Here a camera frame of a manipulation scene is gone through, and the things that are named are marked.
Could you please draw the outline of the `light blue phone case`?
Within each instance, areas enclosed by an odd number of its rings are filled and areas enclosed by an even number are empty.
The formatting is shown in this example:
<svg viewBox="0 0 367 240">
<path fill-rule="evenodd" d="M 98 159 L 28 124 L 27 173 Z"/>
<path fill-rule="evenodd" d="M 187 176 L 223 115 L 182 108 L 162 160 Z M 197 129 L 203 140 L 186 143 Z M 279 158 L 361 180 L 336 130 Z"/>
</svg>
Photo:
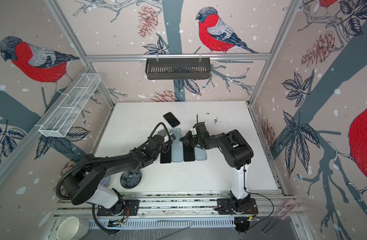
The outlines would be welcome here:
<svg viewBox="0 0 367 240">
<path fill-rule="evenodd" d="M 195 159 L 196 161 L 206 161 L 207 160 L 207 152 L 201 148 L 195 148 Z"/>
<path fill-rule="evenodd" d="M 184 149 L 182 142 L 172 143 L 171 145 L 171 161 L 173 163 L 181 163 L 184 161 Z"/>
<path fill-rule="evenodd" d="M 170 129 L 170 136 L 174 143 L 180 142 L 180 138 L 182 137 L 180 128 Z"/>
</svg>

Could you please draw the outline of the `black phone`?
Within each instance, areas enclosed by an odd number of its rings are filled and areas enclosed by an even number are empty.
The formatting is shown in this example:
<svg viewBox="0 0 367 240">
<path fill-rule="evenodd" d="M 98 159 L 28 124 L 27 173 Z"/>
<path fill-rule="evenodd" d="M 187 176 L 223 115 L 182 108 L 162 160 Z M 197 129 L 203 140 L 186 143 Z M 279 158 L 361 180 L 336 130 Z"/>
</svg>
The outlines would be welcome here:
<svg viewBox="0 0 367 240">
<path fill-rule="evenodd" d="M 183 160 L 185 162 L 194 162 L 196 160 L 195 150 L 187 145 L 183 145 Z"/>
<path fill-rule="evenodd" d="M 180 125 L 180 121 L 171 112 L 164 114 L 163 118 L 169 123 L 172 128 Z"/>
<path fill-rule="evenodd" d="M 170 164 L 171 160 L 171 149 L 169 149 L 166 153 L 160 154 L 160 163 L 161 164 Z"/>
<path fill-rule="evenodd" d="M 158 131 L 157 132 L 157 135 L 162 136 L 162 137 L 165 137 L 167 135 L 166 130 L 163 129 L 163 130 Z"/>
</svg>

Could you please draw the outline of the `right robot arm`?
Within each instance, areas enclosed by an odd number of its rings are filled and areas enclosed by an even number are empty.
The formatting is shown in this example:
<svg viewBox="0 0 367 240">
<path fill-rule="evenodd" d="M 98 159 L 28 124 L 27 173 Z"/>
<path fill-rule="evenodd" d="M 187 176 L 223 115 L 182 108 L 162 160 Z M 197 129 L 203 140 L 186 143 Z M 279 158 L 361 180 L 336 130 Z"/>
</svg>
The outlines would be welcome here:
<svg viewBox="0 0 367 240">
<path fill-rule="evenodd" d="M 204 122 L 196 123 L 179 139 L 185 146 L 203 150 L 218 149 L 229 167 L 235 169 L 230 191 L 231 208 L 236 213 L 257 213 L 257 206 L 246 187 L 246 172 L 254 156 L 253 149 L 238 130 L 210 135 Z"/>
</svg>

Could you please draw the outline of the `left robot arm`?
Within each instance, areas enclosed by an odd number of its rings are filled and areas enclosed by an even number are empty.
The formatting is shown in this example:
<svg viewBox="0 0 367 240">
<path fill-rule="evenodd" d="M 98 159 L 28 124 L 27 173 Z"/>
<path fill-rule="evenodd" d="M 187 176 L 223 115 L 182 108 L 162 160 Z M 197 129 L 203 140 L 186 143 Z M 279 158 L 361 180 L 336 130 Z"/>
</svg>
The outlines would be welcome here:
<svg viewBox="0 0 367 240">
<path fill-rule="evenodd" d="M 100 184 L 101 180 L 118 173 L 143 169 L 157 160 L 162 152 L 167 152 L 174 134 L 166 137 L 149 137 L 141 148 L 134 148 L 126 155 L 96 158 L 92 154 L 85 156 L 85 161 L 76 165 L 62 176 L 55 192 L 59 199 L 70 200 L 73 205 L 89 203 L 107 209 L 117 205 L 122 197 L 115 189 Z"/>
</svg>

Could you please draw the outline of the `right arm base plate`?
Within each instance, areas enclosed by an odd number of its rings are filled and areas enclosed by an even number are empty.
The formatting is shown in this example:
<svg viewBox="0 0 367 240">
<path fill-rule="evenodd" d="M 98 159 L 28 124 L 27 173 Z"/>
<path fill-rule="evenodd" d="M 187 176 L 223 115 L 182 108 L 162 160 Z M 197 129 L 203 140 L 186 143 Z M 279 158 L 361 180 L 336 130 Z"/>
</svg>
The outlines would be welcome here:
<svg viewBox="0 0 367 240">
<path fill-rule="evenodd" d="M 214 208 L 219 215 L 257 215 L 259 213 L 255 199 L 246 200 L 217 199 L 217 206 Z"/>
</svg>

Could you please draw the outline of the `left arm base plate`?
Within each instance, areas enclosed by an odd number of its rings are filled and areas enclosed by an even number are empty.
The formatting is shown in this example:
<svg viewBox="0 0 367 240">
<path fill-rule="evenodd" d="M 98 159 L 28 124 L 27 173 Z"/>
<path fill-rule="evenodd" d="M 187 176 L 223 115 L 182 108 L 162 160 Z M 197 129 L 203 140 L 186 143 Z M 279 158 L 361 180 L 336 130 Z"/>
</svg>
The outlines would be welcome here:
<svg viewBox="0 0 367 240">
<path fill-rule="evenodd" d="M 139 209 L 139 203 L 139 200 L 123 200 L 120 204 L 113 206 L 111 209 L 98 206 L 97 215 L 100 217 L 136 216 Z"/>
</svg>

